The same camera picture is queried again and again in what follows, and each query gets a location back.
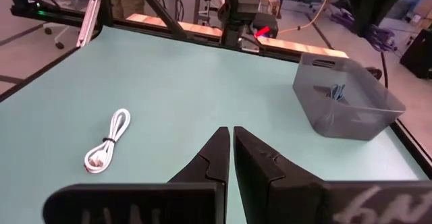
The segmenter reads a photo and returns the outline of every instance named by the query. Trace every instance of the orange cable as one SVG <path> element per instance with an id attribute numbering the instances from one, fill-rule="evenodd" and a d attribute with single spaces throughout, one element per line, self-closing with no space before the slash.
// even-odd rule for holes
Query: orange cable
<path id="1" fill-rule="evenodd" d="M 318 13 L 315 15 L 315 17 L 312 19 L 312 21 L 310 21 L 308 24 L 303 25 L 303 26 L 298 26 L 297 28 L 288 28 L 285 30 L 282 30 L 280 32 L 278 32 L 277 34 L 281 34 L 283 32 L 290 32 L 290 31 L 294 31 L 294 30 L 300 30 L 303 28 L 307 28 L 309 27 L 313 22 L 315 22 L 315 20 L 318 18 L 319 14 L 321 14 L 321 12 L 323 11 L 324 5 L 327 3 L 327 0 L 324 0 L 323 4 L 321 5 L 321 7 L 319 8 Z"/>

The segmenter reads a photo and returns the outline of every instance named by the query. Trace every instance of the white cable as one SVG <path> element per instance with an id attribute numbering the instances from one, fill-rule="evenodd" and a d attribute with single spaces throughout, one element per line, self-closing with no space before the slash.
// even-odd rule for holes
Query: white cable
<path id="1" fill-rule="evenodd" d="M 101 173 L 106 170 L 113 158 L 114 145 L 126 131 L 129 123 L 128 110 L 119 109 L 114 113 L 108 138 L 104 138 L 102 144 L 91 149 L 84 157 L 84 166 L 89 173 Z"/>

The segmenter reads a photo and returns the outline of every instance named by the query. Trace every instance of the light blue table surface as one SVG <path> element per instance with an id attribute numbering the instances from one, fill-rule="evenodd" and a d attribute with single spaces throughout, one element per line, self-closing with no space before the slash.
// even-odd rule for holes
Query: light blue table surface
<path id="1" fill-rule="evenodd" d="M 2 223 L 42 223 L 45 199 L 76 183 L 161 183 L 219 126 L 235 125 L 328 180 L 426 179 L 387 128 L 370 142 L 314 132 L 292 83 L 297 64 L 105 27 L 0 103 Z M 132 115 L 108 170 L 84 155 L 119 108 Z M 231 157 L 227 222 L 245 223 Z"/>

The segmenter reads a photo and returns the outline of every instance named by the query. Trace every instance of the wooden board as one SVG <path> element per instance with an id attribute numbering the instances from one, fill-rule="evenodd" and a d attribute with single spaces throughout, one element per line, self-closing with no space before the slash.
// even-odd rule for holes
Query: wooden board
<path id="1" fill-rule="evenodd" d="M 128 20 L 134 22 L 142 22 L 145 24 L 151 24 L 155 26 L 166 27 L 165 23 L 162 21 L 161 18 L 155 18 L 146 15 L 134 14 L 131 15 L 128 18 Z M 190 24 L 187 22 L 179 22 L 179 24 L 184 30 L 189 32 L 195 32 L 197 34 L 205 34 L 205 35 L 216 36 L 216 37 L 222 36 L 222 31 L 220 31 L 217 28 L 210 28 L 208 26 Z M 345 52 L 336 51 L 333 49 L 326 49 L 326 48 L 316 47 L 312 45 L 304 45 L 300 43 L 294 43 L 294 42 L 279 40 L 274 38 L 259 37 L 258 40 L 260 41 L 260 43 L 268 47 L 276 47 L 276 48 L 287 49 L 291 51 L 314 53 L 318 55 L 328 55 L 328 56 L 348 58 Z"/>
<path id="2" fill-rule="evenodd" d="M 269 47 L 277 47 L 280 49 L 289 49 L 289 50 L 293 50 L 293 51 L 314 53 L 314 54 L 318 54 L 318 55 L 328 55 L 328 56 L 348 58 L 348 56 L 343 51 L 336 51 L 333 49 L 326 49 L 323 47 L 316 47 L 316 46 L 312 46 L 312 45 L 304 45 L 304 44 L 300 44 L 300 43 L 294 43 L 294 42 L 279 40 L 279 39 L 274 39 L 274 38 L 259 37 L 258 40 L 263 45 L 266 45 Z"/>
<path id="3" fill-rule="evenodd" d="M 142 22 L 145 24 L 151 24 L 155 26 L 166 27 L 165 23 L 162 21 L 161 18 L 155 18 L 146 15 L 133 14 L 129 18 L 127 18 L 127 20 L 134 21 L 134 22 Z M 206 35 L 216 36 L 216 37 L 222 36 L 222 31 L 220 31 L 220 29 L 217 28 L 211 28 L 208 26 L 201 26 L 197 24 L 190 24 L 187 22 L 178 22 L 178 23 L 184 30 L 189 32 L 195 32 L 197 34 L 206 34 Z"/>

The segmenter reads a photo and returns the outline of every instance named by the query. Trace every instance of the person's leg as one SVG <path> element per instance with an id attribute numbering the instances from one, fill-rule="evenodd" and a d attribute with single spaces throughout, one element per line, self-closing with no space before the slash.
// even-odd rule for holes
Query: person's leg
<path id="1" fill-rule="evenodd" d="M 123 7 L 124 19 L 127 19 L 134 13 L 144 14 L 144 0 L 120 0 Z"/>
<path id="2" fill-rule="evenodd" d="M 120 0 L 111 0 L 111 10 L 116 19 L 124 18 L 124 11 Z"/>

